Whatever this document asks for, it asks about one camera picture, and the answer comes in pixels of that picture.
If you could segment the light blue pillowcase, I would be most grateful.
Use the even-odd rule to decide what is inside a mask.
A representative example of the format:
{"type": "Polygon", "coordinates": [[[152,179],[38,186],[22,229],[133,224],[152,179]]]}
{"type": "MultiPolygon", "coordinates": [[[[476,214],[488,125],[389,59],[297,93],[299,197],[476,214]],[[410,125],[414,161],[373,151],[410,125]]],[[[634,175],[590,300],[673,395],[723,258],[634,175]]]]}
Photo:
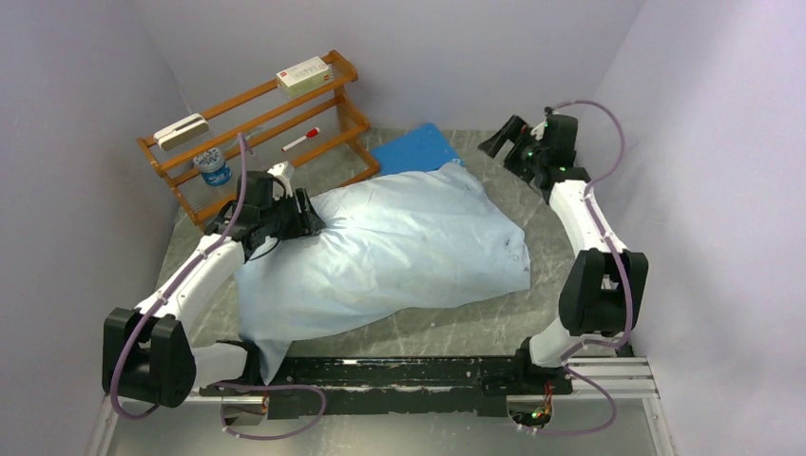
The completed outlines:
{"type": "Polygon", "coordinates": [[[530,286],[523,229],[462,165],[365,180],[312,205],[317,234],[269,240],[235,275],[240,337],[258,348],[263,382],[296,341],[530,286]]]}

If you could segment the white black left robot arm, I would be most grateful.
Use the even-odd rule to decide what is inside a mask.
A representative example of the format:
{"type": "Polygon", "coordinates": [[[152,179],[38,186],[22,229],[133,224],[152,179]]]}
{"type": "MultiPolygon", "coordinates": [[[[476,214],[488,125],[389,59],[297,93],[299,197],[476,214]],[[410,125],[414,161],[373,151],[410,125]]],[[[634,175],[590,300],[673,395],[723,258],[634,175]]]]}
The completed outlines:
{"type": "Polygon", "coordinates": [[[102,387],[118,404],[131,399],[175,408],[194,390],[225,382],[236,393],[259,389],[263,368],[251,342],[222,340],[192,348],[188,331],[219,287],[241,267],[283,241],[307,238],[325,226],[307,192],[294,188],[289,162],[239,179],[179,269],[131,308],[116,308],[103,326],[102,387]]]}

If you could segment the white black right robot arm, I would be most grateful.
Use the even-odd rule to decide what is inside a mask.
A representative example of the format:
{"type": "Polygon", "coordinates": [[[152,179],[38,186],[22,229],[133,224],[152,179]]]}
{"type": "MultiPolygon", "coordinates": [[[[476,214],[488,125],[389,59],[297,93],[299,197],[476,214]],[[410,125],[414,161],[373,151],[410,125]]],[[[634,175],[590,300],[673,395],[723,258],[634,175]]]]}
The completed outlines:
{"type": "Polygon", "coordinates": [[[558,315],[525,344],[529,358],[513,368],[513,382],[534,393],[549,379],[548,368],[561,367],[589,346],[617,349],[625,344],[639,318],[649,263],[613,232],[596,200],[593,180],[576,165],[578,121],[549,111],[536,125],[517,115],[479,149],[532,185],[561,221],[574,262],[560,292],[558,315]]]}

